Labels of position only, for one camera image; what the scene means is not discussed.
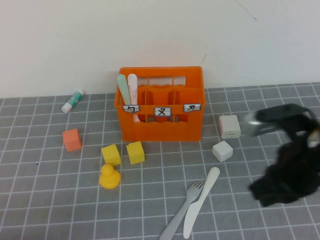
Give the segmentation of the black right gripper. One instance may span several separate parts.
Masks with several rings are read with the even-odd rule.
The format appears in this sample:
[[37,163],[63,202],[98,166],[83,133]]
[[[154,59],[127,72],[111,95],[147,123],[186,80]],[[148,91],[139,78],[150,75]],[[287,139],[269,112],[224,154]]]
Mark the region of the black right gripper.
[[[288,117],[278,123],[290,142],[278,150],[278,171],[266,172],[248,186],[263,207],[289,204],[313,194],[320,187],[320,124],[314,118]],[[290,189],[287,180],[317,180]]]

